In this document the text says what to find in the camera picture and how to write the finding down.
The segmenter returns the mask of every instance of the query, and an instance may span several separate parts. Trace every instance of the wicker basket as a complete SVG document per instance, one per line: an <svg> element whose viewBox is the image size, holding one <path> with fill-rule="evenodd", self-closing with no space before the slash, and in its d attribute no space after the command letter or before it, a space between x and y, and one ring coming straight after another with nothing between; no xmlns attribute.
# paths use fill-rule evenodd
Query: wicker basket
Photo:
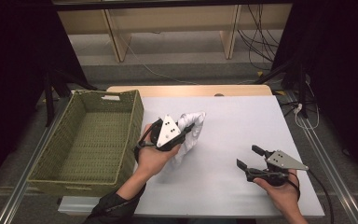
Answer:
<svg viewBox="0 0 358 224"><path fill-rule="evenodd" d="M61 196L117 190L132 175L143 117L138 91L75 91L28 182Z"/></svg>

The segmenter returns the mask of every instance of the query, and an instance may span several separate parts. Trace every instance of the person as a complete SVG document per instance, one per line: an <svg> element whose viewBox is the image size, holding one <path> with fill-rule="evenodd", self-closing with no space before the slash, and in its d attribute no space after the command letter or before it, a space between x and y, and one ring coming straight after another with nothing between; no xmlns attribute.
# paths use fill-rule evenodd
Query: person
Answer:
<svg viewBox="0 0 358 224"><path fill-rule="evenodd" d="M145 141L150 141L150 133L145 137ZM170 158L178 153L179 148L180 145L173 147L171 151L159 151L153 147L140 149L138 166L133 175L116 192L103 196L83 224L132 223L132 215L145 191L146 182L162 170ZM289 175L289 178L298 185L296 176ZM300 213L297 192L292 186L285 184L275 188L261 178L255 178L254 182L268 193L289 223L307 223Z"/></svg>

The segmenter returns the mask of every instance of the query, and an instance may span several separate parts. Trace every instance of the white cloth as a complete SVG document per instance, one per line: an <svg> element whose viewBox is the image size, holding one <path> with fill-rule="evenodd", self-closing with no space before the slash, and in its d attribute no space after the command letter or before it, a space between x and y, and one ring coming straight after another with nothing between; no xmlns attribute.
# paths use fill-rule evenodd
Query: white cloth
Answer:
<svg viewBox="0 0 358 224"><path fill-rule="evenodd" d="M206 113L203 111L183 114L178 122L178 128L182 132L185 127L194 123L194 127L191 129L191 132L186 134L186 140L179 148L178 154L172 157L164 166L163 171L169 172L171 169L179 166L182 162L185 154L197 144L197 141L200 137L202 130L203 121L205 120Z"/></svg>

